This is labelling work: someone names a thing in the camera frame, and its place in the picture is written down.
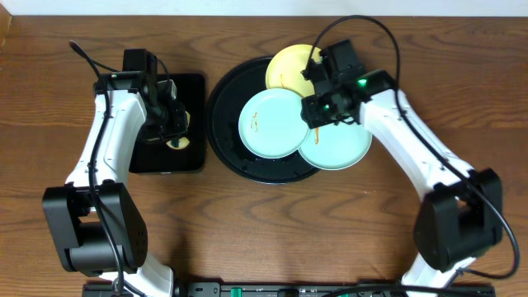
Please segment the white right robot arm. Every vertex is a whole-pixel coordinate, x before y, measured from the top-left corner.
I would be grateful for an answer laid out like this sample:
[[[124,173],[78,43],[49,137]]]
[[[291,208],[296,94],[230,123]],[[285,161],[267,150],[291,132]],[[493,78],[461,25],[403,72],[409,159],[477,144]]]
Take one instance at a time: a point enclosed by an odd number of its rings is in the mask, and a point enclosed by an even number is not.
[[[452,153],[424,124],[384,70],[360,64],[308,62],[302,72],[315,93],[302,117],[311,128],[359,124],[387,149],[421,200],[413,230],[418,255],[403,285],[445,288],[502,241],[502,182]]]

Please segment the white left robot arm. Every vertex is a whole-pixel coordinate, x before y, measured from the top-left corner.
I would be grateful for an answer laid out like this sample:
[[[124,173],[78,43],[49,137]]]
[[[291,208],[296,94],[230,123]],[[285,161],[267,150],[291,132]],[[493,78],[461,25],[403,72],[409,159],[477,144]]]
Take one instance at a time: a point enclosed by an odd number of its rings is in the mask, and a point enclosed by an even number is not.
[[[64,270],[119,281],[127,295],[178,296],[175,272],[149,252],[146,224],[127,190],[146,118],[139,93],[97,93],[81,157],[63,186],[45,190],[42,206]]]

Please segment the green yellow sponge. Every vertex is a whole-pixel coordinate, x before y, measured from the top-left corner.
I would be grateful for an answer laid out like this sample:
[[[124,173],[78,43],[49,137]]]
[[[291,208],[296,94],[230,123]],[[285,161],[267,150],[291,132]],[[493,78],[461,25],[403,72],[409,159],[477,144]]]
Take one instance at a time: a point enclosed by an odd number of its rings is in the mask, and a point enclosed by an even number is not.
[[[185,125],[183,128],[183,131],[177,132],[176,135],[172,138],[170,138],[166,145],[173,150],[183,150],[185,149],[189,144],[190,140],[186,137],[186,134],[188,132],[189,124],[190,124],[191,115],[188,111],[185,112]]]

